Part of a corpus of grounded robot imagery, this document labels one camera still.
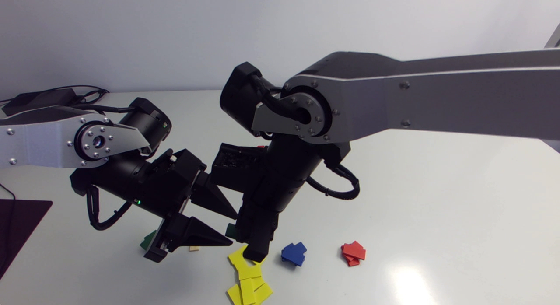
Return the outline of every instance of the cable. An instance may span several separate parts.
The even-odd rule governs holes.
[[[54,91],[54,90],[62,90],[64,88],[95,88],[92,91],[87,92],[84,95],[80,95],[78,96],[78,98],[76,99],[76,101],[74,101],[71,105],[77,104],[77,103],[81,103],[81,104],[94,104],[97,103],[101,98],[103,98],[103,96],[105,96],[105,94],[110,93],[110,91],[104,89],[104,88],[100,88],[99,86],[94,86],[94,85],[87,85],[87,84],[76,84],[76,85],[66,85],[66,86],[59,86],[57,88],[49,88],[46,90],[42,90],[42,91],[38,91],[38,93],[42,93],[42,92],[49,92],[49,91]],[[98,94],[98,96],[90,101],[87,101],[86,98],[92,95]],[[9,102],[13,99],[16,99],[16,97],[10,98],[10,99],[3,99],[0,100],[0,103],[4,103],[4,102]]]
[[[271,141],[272,139],[274,139],[274,137],[272,135],[269,135],[264,131],[260,132],[260,137],[267,140],[267,141]]]
[[[11,192],[8,188],[4,187],[4,185],[2,185],[1,183],[0,183],[0,187],[6,190],[14,198],[12,200],[12,208],[10,208],[10,218],[8,219],[8,227],[6,227],[6,242],[4,245],[4,257],[2,257],[2,263],[0,263],[0,269],[2,269],[4,268],[6,259],[8,259],[8,242],[10,237],[10,228],[12,226],[12,219],[14,217],[14,208],[16,207],[16,195],[14,195],[14,192]]]
[[[99,189],[91,185],[87,189],[87,215],[90,219],[90,224],[98,231],[104,231],[112,227],[122,215],[132,206],[132,203],[126,202],[118,211],[114,211],[112,217],[104,222],[99,221]]]
[[[346,192],[330,190],[318,183],[311,176],[306,179],[306,182],[308,182],[308,184],[314,189],[324,193],[326,196],[332,196],[338,199],[352,200],[360,194],[360,181],[346,167],[338,164],[332,171],[338,176],[348,179],[348,181],[350,181],[350,183],[352,184],[353,189]]]
[[[110,106],[101,106],[101,105],[90,105],[90,104],[77,104],[70,106],[76,109],[82,110],[97,110],[100,112],[109,112],[109,113],[129,113],[136,110],[135,107],[110,107]]]
[[[258,89],[262,94],[261,101],[265,104],[273,113],[276,113],[282,117],[290,118],[301,123],[305,123],[306,118],[303,114],[298,113],[296,107],[289,105],[286,102],[280,102],[278,99],[272,96],[270,89],[264,85],[264,82],[256,75],[251,76],[251,81],[253,86]]]

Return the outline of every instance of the screw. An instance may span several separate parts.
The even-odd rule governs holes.
[[[399,87],[402,90],[408,90],[408,88],[410,87],[410,82],[402,81],[402,82],[399,83]]]

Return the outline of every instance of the green block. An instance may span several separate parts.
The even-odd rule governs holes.
[[[237,240],[239,237],[239,231],[238,229],[235,228],[235,225],[232,223],[229,223],[227,225],[227,229],[226,229],[226,237],[229,237],[231,239],[235,239]]]
[[[148,250],[148,246],[150,245],[152,238],[154,238],[154,235],[156,235],[156,231],[153,231],[148,236],[144,237],[144,241],[140,244],[140,247],[142,247],[142,249]]]

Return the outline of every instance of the table surface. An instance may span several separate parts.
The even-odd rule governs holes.
[[[219,91],[110,94],[101,103],[152,100],[171,119],[167,148],[210,165],[220,143],[255,146],[220,110]],[[560,299],[560,156],[539,140],[390,130],[352,142],[343,164],[362,191],[353,201],[305,185],[280,214],[262,275],[265,304],[557,304]],[[20,199],[54,205],[0,281],[2,305],[229,304],[236,279],[227,255],[242,244],[178,249],[161,263],[138,246],[160,219],[136,207],[114,227],[90,227],[72,169],[19,167],[0,182]],[[332,189],[347,182],[320,166]],[[241,194],[222,189],[232,205]],[[8,197],[0,191],[0,197]],[[101,217],[122,200],[101,192]],[[185,214],[225,232],[232,221],[192,205]],[[358,241],[366,260],[348,267],[340,245]],[[302,241],[302,267],[280,250]]]

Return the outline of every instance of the blue block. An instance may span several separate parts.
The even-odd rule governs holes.
[[[301,267],[305,260],[304,253],[306,251],[306,247],[301,242],[296,245],[291,243],[282,249],[282,261],[290,261],[291,263]]]

